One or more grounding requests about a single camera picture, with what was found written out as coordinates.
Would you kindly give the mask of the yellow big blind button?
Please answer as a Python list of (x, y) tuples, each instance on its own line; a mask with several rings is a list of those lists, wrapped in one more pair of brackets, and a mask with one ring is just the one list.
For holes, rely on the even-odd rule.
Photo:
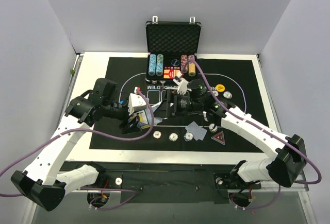
[(225, 91), (225, 86), (223, 84), (217, 84), (216, 85), (216, 90), (220, 93)]

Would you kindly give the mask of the blue backed card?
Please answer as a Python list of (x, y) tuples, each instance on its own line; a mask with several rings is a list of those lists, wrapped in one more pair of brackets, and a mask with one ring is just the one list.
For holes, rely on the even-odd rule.
[(163, 107), (163, 102), (160, 101), (154, 105), (152, 105), (152, 110), (154, 114), (160, 113), (164, 111), (164, 107)]
[(185, 129), (187, 130), (187, 132), (195, 134), (199, 132), (200, 127), (196, 122), (192, 122), (189, 125), (187, 125)]
[(202, 141), (205, 137), (207, 133), (207, 130), (204, 129), (203, 127), (197, 127), (197, 128), (194, 128), (194, 130), (192, 131), (192, 134), (193, 134), (193, 138), (198, 141)]

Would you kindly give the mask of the blue playing card deck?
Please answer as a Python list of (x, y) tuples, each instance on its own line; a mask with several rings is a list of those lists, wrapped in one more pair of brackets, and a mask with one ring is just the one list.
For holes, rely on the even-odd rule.
[(134, 113), (128, 120), (131, 122), (135, 117), (138, 118), (139, 122), (137, 127), (140, 129), (148, 129), (152, 122), (150, 110), (143, 110)]

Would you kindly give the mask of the blue chip stack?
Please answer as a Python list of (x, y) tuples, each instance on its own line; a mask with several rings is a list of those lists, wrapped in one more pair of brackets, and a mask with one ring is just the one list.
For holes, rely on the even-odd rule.
[(186, 132), (186, 134), (184, 135), (184, 140), (186, 142), (190, 142), (193, 140), (193, 134), (191, 132)]

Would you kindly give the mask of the red chip stack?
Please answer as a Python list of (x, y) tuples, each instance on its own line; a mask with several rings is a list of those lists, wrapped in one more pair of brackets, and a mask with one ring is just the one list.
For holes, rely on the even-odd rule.
[(153, 137), (156, 138), (156, 139), (159, 139), (161, 137), (161, 132), (160, 131), (155, 131), (153, 133)]

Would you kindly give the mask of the grey chip stack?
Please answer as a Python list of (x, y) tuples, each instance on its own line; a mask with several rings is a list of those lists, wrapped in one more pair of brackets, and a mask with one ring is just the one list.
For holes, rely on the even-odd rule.
[(169, 140), (170, 141), (177, 141), (177, 139), (178, 139), (178, 135), (176, 134), (176, 133), (171, 133), (170, 135), (169, 135)]

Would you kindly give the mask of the red triangular dealer marker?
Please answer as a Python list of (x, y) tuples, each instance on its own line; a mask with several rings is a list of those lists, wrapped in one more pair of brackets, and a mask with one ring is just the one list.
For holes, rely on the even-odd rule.
[(220, 143), (220, 144), (222, 144), (222, 145), (225, 145), (225, 137), (224, 137), (224, 132), (223, 131), (213, 135), (211, 137), (211, 139), (218, 142), (218, 143)]

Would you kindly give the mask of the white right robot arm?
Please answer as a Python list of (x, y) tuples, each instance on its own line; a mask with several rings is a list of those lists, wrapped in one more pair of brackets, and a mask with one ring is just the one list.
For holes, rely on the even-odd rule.
[(304, 140), (294, 135), (272, 130), (244, 113), (231, 101), (215, 96), (201, 79), (190, 82), (175, 78), (176, 88), (167, 88), (165, 94), (166, 116), (173, 117), (189, 112), (204, 116), (205, 121), (229, 130), (267, 155), (259, 161), (240, 161), (230, 172), (229, 180), (235, 187), (257, 181), (274, 181), (291, 187), (307, 164)]

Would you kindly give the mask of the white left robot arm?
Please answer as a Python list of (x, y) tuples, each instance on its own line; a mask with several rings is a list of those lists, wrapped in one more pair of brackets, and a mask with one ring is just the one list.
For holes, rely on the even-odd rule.
[(117, 83), (96, 80), (92, 90), (75, 97), (66, 108), (50, 144), (23, 170), (16, 170), (11, 182), (18, 191), (46, 211), (54, 210), (64, 196), (84, 186), (95, 189), (106, 184), (106, 169), (89, 162), (66, 173), (60, 169), (81, 137), (102, 117), (124, 120), (127, 106), (114, 104)]

